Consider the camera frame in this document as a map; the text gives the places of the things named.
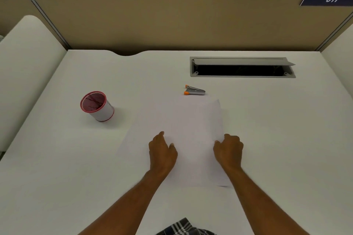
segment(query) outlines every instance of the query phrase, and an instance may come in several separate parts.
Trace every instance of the red and white cup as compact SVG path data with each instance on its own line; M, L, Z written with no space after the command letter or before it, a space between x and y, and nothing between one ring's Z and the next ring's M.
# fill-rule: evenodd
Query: red and white cup
M103 92L92 91L86 94L80 103L81 109L99 122L108 121L114 114L114 107Z

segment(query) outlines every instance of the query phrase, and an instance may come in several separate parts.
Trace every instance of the hand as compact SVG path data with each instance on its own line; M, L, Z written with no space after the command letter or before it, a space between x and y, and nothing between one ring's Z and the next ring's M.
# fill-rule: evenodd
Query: hand
M168 147L163 135L164 132L160 132L148 146L150 148L150 171L165 179L177 161L178 152L173 143Z
M215 141L213 152L215 153L216 160L226 173L229 170L241 170L243 146L244 144L236 135L225 134L222 143L218 140Z

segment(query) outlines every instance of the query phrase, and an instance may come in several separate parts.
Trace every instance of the forearm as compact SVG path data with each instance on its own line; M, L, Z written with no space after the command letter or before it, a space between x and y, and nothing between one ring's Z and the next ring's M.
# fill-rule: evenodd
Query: forearm
M308 235L242 169L226 173L255 235Z
M148 171L138 184L79 235L135 235L153 195L163 180L164 178Z

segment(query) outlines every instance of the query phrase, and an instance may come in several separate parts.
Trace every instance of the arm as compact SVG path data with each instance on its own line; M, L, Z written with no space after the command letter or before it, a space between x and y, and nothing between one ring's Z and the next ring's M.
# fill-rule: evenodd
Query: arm
M142 180L79 235L135 235L153 195L177 161L174 144L168 147L163 135L149 143L151 166Z
M242 170L242 150L239 137L229 134L214 145L215 157L231 180L254 234L309 235Z

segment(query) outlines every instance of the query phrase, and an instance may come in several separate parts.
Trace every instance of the person's left hand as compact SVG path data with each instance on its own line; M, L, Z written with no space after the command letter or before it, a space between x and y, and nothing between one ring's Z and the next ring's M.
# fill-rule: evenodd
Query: person's left hand
M148 146L151 161L150 171L165 179L177 161L178 152L173 143L168 147L163 135L164 132L160 132Z

